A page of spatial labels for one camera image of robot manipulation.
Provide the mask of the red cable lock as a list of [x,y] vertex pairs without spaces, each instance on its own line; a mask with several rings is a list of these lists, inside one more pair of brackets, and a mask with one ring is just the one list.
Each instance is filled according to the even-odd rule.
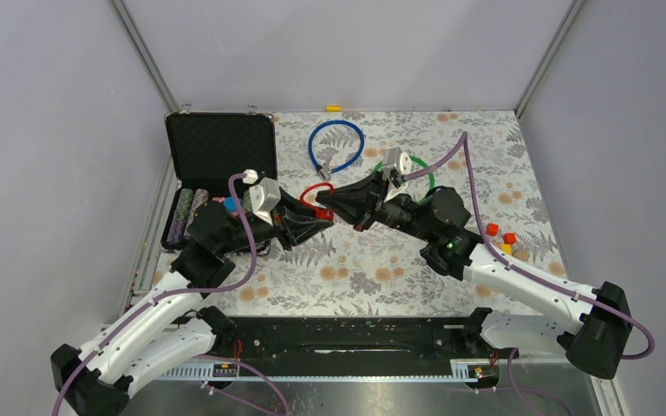
[[299,196],[299,201],[308,208],[311,208],[318,219],[324,219],[333,221],[335,214],[328,208],[315,205],[317,198],[312,196],[314,191],[320,191],[321,189],[327,189],[329,191],[334,190],[334,186],[330,182],[321,182],[306,188],[301,195]]

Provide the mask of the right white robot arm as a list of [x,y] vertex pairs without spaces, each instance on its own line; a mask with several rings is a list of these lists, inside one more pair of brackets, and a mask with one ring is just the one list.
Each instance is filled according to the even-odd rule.
[[563,352],[589,375],[616,376],[634,328],[623,288],[565,280],[495,249],[467,229],[471,213],[450,186],[435,187],[421,202],[404,192],[390,197],[390,187],[375,172],[353,185],[319,192],[317,202],[356,231],[379,223],[418,238],[425,242],[420,255],[435,273],[496,289],[538,311],[516,320],[495,311],[473,312],[473,326],[462,335],[470,355],[483,357],[494,348]]

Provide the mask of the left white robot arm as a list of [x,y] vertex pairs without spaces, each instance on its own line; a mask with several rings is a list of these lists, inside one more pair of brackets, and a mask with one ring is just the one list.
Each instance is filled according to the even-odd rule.
[[[118,415],[146,384],[180,363],[209,352],[229,353],[238,343],[236,324],[210,295],[248,281],[258,246],[276,239],[291,250],[333,225],[332,218],[286,192],[257,195],[251,211],[231,212],[217,201],[196,209],[185,248],[169,271],[110,327],[80,347],[61,345],[50,356],[58,402],[78,415]],[[252,265],[237,283],[225,285],[237,252]]]

